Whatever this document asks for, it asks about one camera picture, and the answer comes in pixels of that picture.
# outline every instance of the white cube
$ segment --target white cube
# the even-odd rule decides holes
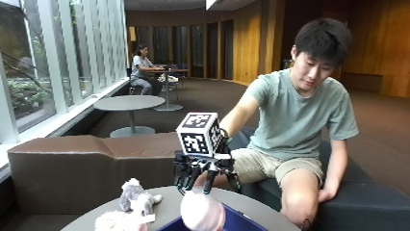
[[[214,157],[223,140],[218,113],[188,113],[179,128],[184,153]]]

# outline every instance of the dark sofa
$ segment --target dark sofa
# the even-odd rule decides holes
[[[246,147],[254,128],[235,136],[231,148]],[[331,144],[323,141],[321,161],[327,172]],[[242,194],[282,210],[282,189],[275,179],[244,184]],[[320,205],[316,231],[410,230],[410,198],[395,187],[379,185],[351,159],[336,198]]]
[[[146,189],[174,184],[178,133],[107,138],[39,138],[10,149],[23,214],[85,214],[120,197],[138,178]]]

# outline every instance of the black hair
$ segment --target black hair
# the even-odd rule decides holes
[[[136,49],[136,55],[138,56],[142,56],[142,50],[146,48],[146,47],[150,47],[147,44],[144,44],[144,43],[140,43],[139,45],[138,45],[138,49]]]
[[[298,55],[305,52],[312,58],[340,65],[348,55],[351,40],[352,32],[343,22],[331,18],[317,19],[298,33]]]

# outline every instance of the brown leather bench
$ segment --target brown leather bench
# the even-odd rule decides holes
[[[41,138],[9,151],[25,214],[83,214],[120,196],[130,178],[146,189],[174,184],[178,133],[130,138]]]

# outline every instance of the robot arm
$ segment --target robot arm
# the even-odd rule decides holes
[[[212,190],[218,175],[223,174],[227,175],[230,184],[239,190],[240,183],[234,173],[235,160],[227,143],[227,132],[220,128],[218,114],[190,113],[179,126],[178,133],[184,148],[176,151],[175,158],[175,185],[180,192],[192,190],[195,181],[204,171],[208,171],[206,194]]]

